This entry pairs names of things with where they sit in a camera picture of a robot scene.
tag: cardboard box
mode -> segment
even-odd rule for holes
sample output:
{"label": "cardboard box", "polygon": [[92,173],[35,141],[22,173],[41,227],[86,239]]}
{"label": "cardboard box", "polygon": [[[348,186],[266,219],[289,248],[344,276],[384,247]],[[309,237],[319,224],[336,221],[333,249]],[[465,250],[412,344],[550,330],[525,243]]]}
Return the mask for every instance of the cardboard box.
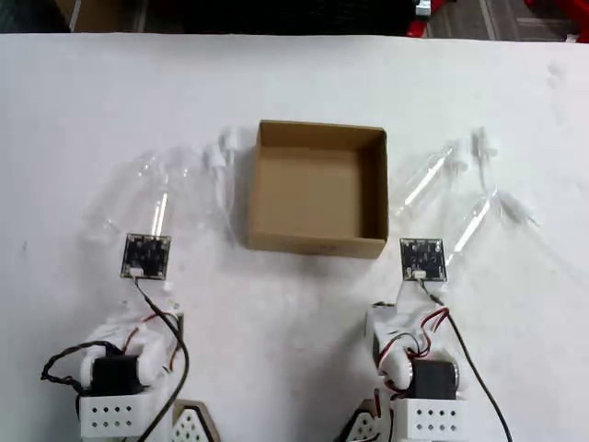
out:
{"label": "cardboard box", "polygon": [[388,237],[383,129],[262,121],[255,155],[251,249],[380,254]]}

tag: circuit board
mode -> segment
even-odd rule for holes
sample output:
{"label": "circuit board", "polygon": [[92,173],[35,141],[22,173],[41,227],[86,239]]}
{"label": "circuit board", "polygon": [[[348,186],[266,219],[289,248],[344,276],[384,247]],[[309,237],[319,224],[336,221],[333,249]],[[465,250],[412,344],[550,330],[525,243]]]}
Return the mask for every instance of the circuit board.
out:
{"label": "circuit board", "polygon": [[142,269],[142,278],[166,279],[171,240],[171,237],[128,234],[122,256],[121,277],[131,278],[131,269]]}
{"label": "circuit board", "polygon": [[401,238],[404,281],[446,281],[444,243],[440,238]]}

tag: electrical cable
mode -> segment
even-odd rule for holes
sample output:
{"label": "electrical cable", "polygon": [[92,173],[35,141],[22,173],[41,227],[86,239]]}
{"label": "electrical cable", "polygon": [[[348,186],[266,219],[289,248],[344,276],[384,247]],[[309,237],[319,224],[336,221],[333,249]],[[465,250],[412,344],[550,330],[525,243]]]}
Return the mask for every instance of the electrical cable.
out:
{"label": "electrical cable", "polygon": [[122,350],[120,350],[119,347],[108,341],[90,341],[88,343],[80,343],[78,345],[74,345],[73,347],[68,347],[61,353],[50,357],[49,361],[47,361],[47,364],[45,364],[45,366],[43,367],[43,371],[40,374],[40,380],[49,380],[54,384],[69,385],[78,393],[78,395],[84,396],[87,393],[87,390],[82,386],[79,380],[76,380],[71,376],[58,378],[56,376],[50,375],[49,370],[58,360],[68,355],[71,355],[75,352],[79,352],[80,350],[93,346],[105,347],[107,354],[122,355]]}
{"label": "electrical cable", "polygon": [[136,440],[136,442],[145,442],[146,439],[149,437],[149,435],[151,435],[152,432],[154,431],[154,429],[157,427],[159,422],[164,418],[167,411],[172,406],[172,404],[174,403],[174,401],[178,397],[180,391],[182,390],[182,387],[184,386],[184,382],[186,382],[186,377],[188,376],[191,361],[190,361],[190,357],[189,357],[188,348],[186,347],[186,344],[184,343],[182,336],[180,336],[179,331],[174,327],[174,325],[166,317],[166,314],[154,303],[154,301],[151,300],[151,298],[147,295],[146,292],[144,292],[144,290],[141,288],[141,286],[139,286],[139,280],[136,277],[133,278],[133,284],[135,285],[135,287],[137,288],[139,293],[141,293],[141,295],[143,295],[144,300],[149,305],[149,307],[154,311],[154,313],[162,321],[164,321],[166,323],[167,327],[172,331],[172,334],[174,334],[174,337],[178,341],[179,347],[181,348],[182,352],[184,353],[184,371],[182,372],[182,377],[180,378],[178,386],[176,387],[176,389],[174,391],[172,391],[172,394],[170,395],[169,399],[166,401],[166,403],[164,404],[162,409],[159,411],[159,413],[156,415],[156,417],[151,422],[151,424],[145,429],[144,433]]}
{"label": "electrical cable", "polygon": [[[439,297],[437,297],[433,293],[430,293],[430,291],[427,288],[425,288],[425,283],[423,282],[423,280],[420,280],[420,286],[423,288],[423,291],[427,294],[428,297],[430,297],[430,299],[433,302],[435,302],[439,306],[445,306],[444,302],[442,302],[442,300]],[[499,420],[501,421],[501,425],[503,427],[503,432],[505,433],[505,437],[506,437],[507,441],[513,442],[512,434],[509,431],[509,426],[507,425],[507,421],[505,421],[505,418],[503,417],[503,413],[501,412],[501,409],[499,408],[499,404],[497,403],[495,398],[493,398],[493,395],[491,394],[491,392],[489,391],[489,389],[485,385],[485,382],[482,380],[482,377],[480,376],[479,371],[475,367],[475,363],[473,362],[472,358],[470,357],[470,352],[467,349],[467,345],[465,344],[464,339],[462,338],[462,335],[460,334],[460,331],[458,330],[458,327],[456,326],[456,323],[454,322],[454,318],[452,318],[452,315],[449,312],[448,312],[448,320],[450,321],[450,325],[452,325],[452,329],[454,330],[454,334],[456,335],[458,342],[460,343],[460,346],[462,347],[462,351],[464,352],[464,356],[467,359],[468,364],[470,365],[470,368],[472,369],[472,372],[474,373],[475,377],[477,378],[477,381],[479,382],[483,391],[487,395],[487,398],[489,398],[489,402],[491,403],[491,405],[493,406],[493,409],[497,413],[497,417],[499,417]]]}
{"label": "electrical cable", "polygon": [[[383,348],[383,351],[380,352],[380,355],[378,356],[377,359],[377,363],[376,363],[376,368],[380,370],[383,361],[387,358],[388,354],[390,353],[392,347],[393,347],[393,343],[395,343],[397,340],[399,340],[400,338],[402,338],[403,336],[409,336],[413,342],[415,343],[415,345],[417,346],[417,354],[420,354],[422,351],[420,350],[420,345],[417,342],[417,339],[415,338],[415,336],[413,336],[411,333],[405,331],[403,333],[399,333],[395,336],[393,336],[390,341],[388,341],[388,343],[385,345],[385,347]],[[410,351],[412,354],[415,354],[415,352],[413,351],[412,348],[408,347],[407,348],[408,351]]]}
{"label": "electrical cable", "polygon": [[[179,326],[179,320],[178,317],[176,315],[174,315],[173,313],[169,313],[169,312],[164,312],[165,315],[174,318],[174,320],[176,321],[177,324],[177,328]],[[159,318],[155,313],[153,315],[149,315],[146,318],[143,318],[142,320],[140,320],[139,322],[141,322],[142,324],[145,324],[146,322],[149,322],[150,320],[154,319],[154,318]],[[131,333],[129,333],[129,336],[127,337],[127,339],[125,340],[125,344],[122,347],[122,352],[124,354],[127,353],[127,350],[129,349],[129,343],[131,342],[131,339],[134,337],[135,334],[137,334],[139,332],[139,327],[135,327],[133,329],[133,331],[131,331]]]}

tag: white table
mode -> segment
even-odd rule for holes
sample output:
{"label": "white table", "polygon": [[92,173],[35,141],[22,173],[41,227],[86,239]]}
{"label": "white table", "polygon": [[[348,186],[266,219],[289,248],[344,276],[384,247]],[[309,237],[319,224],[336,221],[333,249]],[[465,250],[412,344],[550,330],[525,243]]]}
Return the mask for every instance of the white table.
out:
{"label": "white table", "polygon": [[[497,182],[535,207],[547,247],[490,229],[448,302],[514,440],[589,437],[589,47],[3,35],[0,60],[3,439],[76,440],[73,392],[39,375],[119,299],[108,289],[119,253],[90,256],[77,239],[111,173],[147,149],[202,146],[262,118],[383,126],[391,169],[484,124]],[[577,281],[546,248],[583,269]],[[331,440],[370,395],[362,321],[397,294],[396,238],[362,262],[252,252],[212,231],[178,245],[170,265],[193,361],[182,396],[206,402],[224,440]],[[77,368],[72,358],[56,369]],[[469,396],[472,440],[502,440],[474,383]]]}

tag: white 3d-printed part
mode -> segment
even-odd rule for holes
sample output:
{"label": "white 3d-printed part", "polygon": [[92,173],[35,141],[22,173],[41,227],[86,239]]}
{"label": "white 3d-printed part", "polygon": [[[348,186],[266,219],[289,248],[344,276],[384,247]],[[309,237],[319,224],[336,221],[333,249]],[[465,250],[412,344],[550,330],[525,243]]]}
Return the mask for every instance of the white 3d-printed part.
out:
{"label": "white 3d-printed part", "polygon": [[466,441],[466,401],[400,399],[393,402],[395,440]]}
{"label": "white 3d-printed part", "polygon": [[346,438],[346,442],[365,440],[377,433],[376,422],[368,412],[359,413],[352,425],[352,430]]}
{"label": "white 3d-printed part", "polygon": [[139,436],[150,416],[150,393],[80,399],[83,438]]}
{"label": "white 3d-printed part", "polygon": [[172,429],[172,442],[213,442],[202,427],[199,415],[191,409],[184,409]]}

